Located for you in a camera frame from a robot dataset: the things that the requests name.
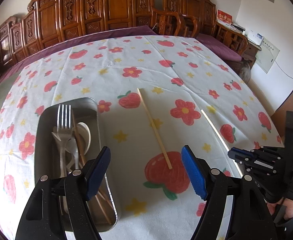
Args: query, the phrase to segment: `person's hand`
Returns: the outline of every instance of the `person's hand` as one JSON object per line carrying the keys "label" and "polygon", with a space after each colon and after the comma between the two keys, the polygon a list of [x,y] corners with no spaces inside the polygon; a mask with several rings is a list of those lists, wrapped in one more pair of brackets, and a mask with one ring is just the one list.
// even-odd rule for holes
{"label": "person's hand", "polygon": [[[271,215],[274,214],[276,205],[281,204],[282,199],[280,199],[280,201],[278,201],[277,203],[274,203],[274,204],[266,203]],[[283,202],[283,205],[287,207],[286,210],[285,210],[285,215],[284,215],[283,218],[285,220],[289,220],[289,219],[291,219],[293,217],[293,200],[290,200],[290,199],[286,198],[284,200],[284,202]]]}

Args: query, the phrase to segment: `red flower print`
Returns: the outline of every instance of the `red flower print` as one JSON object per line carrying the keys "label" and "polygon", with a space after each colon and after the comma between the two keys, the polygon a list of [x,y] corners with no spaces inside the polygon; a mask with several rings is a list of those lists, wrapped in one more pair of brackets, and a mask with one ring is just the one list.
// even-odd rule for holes
{"label": "red flower print", "polygon": [[200,203],[196,215],[198,217],[202,216],[206,203]]}
{"label": "red flower print", "polygon": [[171,116],[174,118],[182,118],[186,125],[193,125],[194,119],[201,117],[198,111],[195,111],[195,104],[193,102],[185,102],[182,99],[175,100],[176,108],[170,110]]}
{"label": "red flower print", "polygon": [[120,47],[114,47],[113,49],[109,49],[110,52],[116,53],[116,52],[122,52],[123,48]]}
{"label": "red flower print", "polygon": [[40,115],[42,115],[42,113],[43,113],[44,110],[45,110],[45,106],[39,106],[39,107],[36,109],[35,114],[39,117]]}
{"label": "red flower print", "polygon": [[99,57],[103,57],[103,55],[102,54],[97,54],[97,55],[94,56],[94,58],[99,58]]}
{"label": "red flower print", "polygon": [[234,106],[233,113],[238,117],[239,121],[248,120],[242,107]]}
{"label": "red flower print", "polygon": [[20,102],[19,102],[19,104],[17,105],[17,108],[23,108],[23,106],[27,103],[27,98],[28,98],[28,96],[25,96],[25,97],[23,97],[23,98],[21,98],[20,99]]}
{"label": "red flower print", "polygon": [[259,142],[254,142],[254,145],[255,145],[254,149],[259,149],[260,148]]}
{"label": "red flower print", "polygon": [[229,91],[232,90],[232,87],[229,84],[227,84],[227,83],[223,83],[223,84],[227,90],[229,90]]}
{"label": "red flower print", "polygon": [[24,136],[24,140],[19,144],[19,150],[22,153],[22,159],[25,160],[28,155],[33,154],[34,152],[34,142],[36,141],[36,137],[32,135],[30,132],[27,132]]}
{"label": "red flower print", "polygon": [[17,195],[15,191],[14,178],[12,175],[5,175],[5,179],[3,181],[3,189],[7,193],[10,202],[14,204]]}
{"label": "red flower print", "polygon": [[45,77],[50,75],[52,73],[52,70],[49,70],[48,72],[45,72]]}
{"label": "red flower print", "polygon": [[190,65],[191,67],[193,67],[193,68],[197,68],[197,67],[198,67],[198,65],[197,65],[197,64],[195,64],[195,63],[192,63],[192,62],[189,62],[189,65]]}
{"label": "red flower print", "polygon": [[180,57],[187,57],[188,55],[185,54],[184,52],[177,52],[177,54],[180,56]]}
{"label": "red flower print", "polygon": [[203,50],[203,49],[201,49],[201,48],[198,47],[198,46],[192,46],[192,48],[194,48],[194,49],[196,49],[196,50]]}
{"label": "red flower print", "polygon": [[5,100],[9,99],[11,97],[11,92],[6,96]]}
{"label": "red flower print", "polygon": [[225,71],[229,71],[229,69],[227,67],[224,67],[223,65],[218,65],[222,70],[225,70]]}
{"label": "red flower print", "polygon": [[142,52],[143,52],[144,54],[150,54],[152,51],[145,49],[145,50],[143,50]]}
{"label": "red flower print", "polygon": [[82,62],[82,63],[80,63],[78,65],[75,65],[73,70],[80,70],[80,69],[82,69],[84,67],[85,67],[85,64]]}
{"label": "red flower print", "polygon": [[0,133],[0,139],[2,139],[3,135],[5,134],[5,131],[2,130],[1,133]]}
{"label": "red flower print", "polygon": [[213,96],[214,99],[217,99],[220,96],[215,90],[211,90],[211,89],[208,91],[208,94],[210,96]]}
{"label": "red flower print", "polygon": [[106,102],[104,100],[100,100],[98,104],[98,111],[99,113],[103,113],[104,111],[110,111],[111,102]]}
{"label": "red flower print", "polygon": [[139,74],[142,73],[142,70],[137,69],[136,67],[127,67],[123,69],[124,73],[122,76],[124,77],[139,77]]}

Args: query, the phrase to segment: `yellow star print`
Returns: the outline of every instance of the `yellow star print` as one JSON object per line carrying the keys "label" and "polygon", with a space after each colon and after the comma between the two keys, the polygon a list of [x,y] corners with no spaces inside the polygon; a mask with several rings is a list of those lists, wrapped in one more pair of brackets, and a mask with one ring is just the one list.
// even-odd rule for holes
{"label": "yellow star print", "polygon": [[262,140],[266,141],[267,140],[267,137],[266,137],[266,134],[265,133],[262,133]]}
{"label": "yellow star print", "polygon": [[118,140],[118,143],[126,141],[128,134],[123,133],[122,130],[120,130],[117,134],[113,135],[113,139]]}
{"label": "yellow star print", "polygon": [[194,75],[191,73],[191,72],[188,72],[187,75],[190,77],[190,78],[193,78]]}
{"label": "yellow star print", "polygon": [[103,75],[103,74],[107,73],[108,70],[106,68],[103,68],[103,69],[99,70],[98,72],[100,75]]}
{"label": "yellow star print", "polygon": [[147,212],[146,205],[147,205],[147,203],[145,201],[139,202],[136,198],[133,198],[131,201],[131,205],[127,205],[125,207],[125,210],[133,212],[134,216],[137,217],[141,213]]}
{"label": "yellow star print", "polygon": [[91,92],[89,88],[82,88],[82,90],[81,90],[82,94],[86,94],[86,93],[89,93],[89,92]]}
{"label": "yellow star print", "polygon": [[207,153],[211,151],[211,145],[205,143],[204,146],[202,147],[202,150],[205,150]]}
{"label": "yellow star print", "polygon": [[158,87],[154,87],[151,91],[152,91],[153,93],[157,93],[157,94],[161,94],[161,93],[163,93],[162,88],[158,88]]}
{"label": "yellow star print", "polygon": [[54,98],[54,101],[59,101],[62,98],[62,94],[58,94],[56,95],[56,97]]}
{"label": "yellow star print", "polygon": [[160,125],[163,124],[163,122],[162,122],[159,118],[157,118],[157,119],[153,119],[153,122],[154,122],[155,127],[156,127],[157,129],[160,129]]}
{"label": "yellow star print", "polygon": [[28,188],[30,183],[28,182],[28,179],[26,179],[23,184],[25,188]]}
{"label": "yellow star print", "polygon": [[214,108],[214,106],[207,106],[207,109],[212,114],[215,114],[215,112],[216,112],[216,109]]}

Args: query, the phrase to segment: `red strawberry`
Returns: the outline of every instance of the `red strawberry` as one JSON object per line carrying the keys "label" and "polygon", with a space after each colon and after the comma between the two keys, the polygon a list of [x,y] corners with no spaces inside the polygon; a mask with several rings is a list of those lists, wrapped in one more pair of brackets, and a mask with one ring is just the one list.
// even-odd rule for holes
{"label": "red strawberry", "polygon": [[56,81],[51,81],[45,85],[45,92],[51,91],[51,89],[57,85]]}
{"label": "red strawberry", "polygon": [[235,127],[232,128],[229,124],[222,125],[220,129],[220,133],[224,137],[225,140],[227,140],[229,143],[234,143],[236,141],[235,138]]}
{"label": "red strawberry", "polygon": [[44,109],[45,109],[45,106],[39,106],[39,107],[36,109],[35,114],[37,114],[37,116],[39,117],[40,115],[42,115]]}
{"label": "red strawberry", "polygon": [[160,60],[159,63],[160,63],[163,67],[173,67],[173,65],[175,64],[175,63],[172,62],[171,60],[167,60],[167,59]]}
{"label": "red strawberry", "polygon": [[240,85],[239,85],[237,82],[235,82],[235,81],[232,80],[230,83],[232,84],[232,86],[233,86],[235,89],[237,89],[237,90],[242,90],[241,87],[240,87]]}
{"label": "red strawberry", "polygon": [[172,84],[176,84],[176,85],[178,85],[179,87],[183,85],[183,81],[182,81],[182,79],[180,79],[180,78],[172,78],[172,79],[171,79],[171,83],[172,83]]}
{"label": "red strawberry", "polygon": [[141,99],[137,93],[131,93],[129,90],[125,95],[118,96],[119,105],[124,108],[137,108],[140,105]]}
{"label": "red strawberry", "polygon": [[81,80],[82,80],[82,78],[76,77],[71,80],[71,85],[76,85],[76,84],[80,83]]}
{"label": "red strawberry", "polygon": [[269,133],[271,133],[272,126],[271,126],[270,120],[267,118],[266,114],[263,112],[259,112],[258,116],[259,116],[259,120],[262,124],[262,127],[265,127],[269,131]]}
{"label": "red strawberry", "polygon": [[81,58],[82,56],[84,56],[88,51],[85,49],[82,49],[80,51],[77,52],[72,52],[72,54],[70,55],[69,58],[71,59],[77,59],[77,58]]}
{"label": "red strawberry", "polygon": [[165,47],[173,47],[174,43],[171,41],[157,41],[158,44],[165,46]]}
{"label": "red strawberry", "polygon": [[190,180],[182,164],[181,153],[168,152],[167,154],[172,169],[169,170],[163,154],[153,157],[144,169],[147,182],[143,185],[147,188],[162,188],[170,200],[175,200],[176,194],[187,190]]}

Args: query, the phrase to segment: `metal tray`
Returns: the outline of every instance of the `metal tray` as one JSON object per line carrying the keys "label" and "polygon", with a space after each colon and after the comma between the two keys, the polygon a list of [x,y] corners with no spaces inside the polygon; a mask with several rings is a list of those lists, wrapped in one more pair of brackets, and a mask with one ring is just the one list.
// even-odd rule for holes
{"label": "metal tray", "polygon": [[[103,126],[101,125],[101,122],[99,122],[96,102],[92,98],[77,98],[63,102],[62,104],[71,105],[76,122],[84,122],[90,128],[91,145],[85,157],[87,160],[95,159],[101,148],[105,145]],[[53,127],[57,125],[57,111],[58,105],[50,106],[44,110],[39,119],[34,156],[35,183],[37,183],[40,177],[44,174],[48,175],[50,179],[60,177],[60,155],[51,134]],[[114,227],[120,216],[120,205],[115,194],[110,169],[107,170],[101,183],[101,187],[104,192],[109,195],[109,199],[113,205],[114,210],[112,210],[104,200],[101,200],[112,221],[112,225],[108,224],[106,221],[95,198],[92,198],[87,204],[97,230],[99,232],[105,232]],[[66,231],[72,231],[68,214],[64,213],[62,221],[64,229]]]}

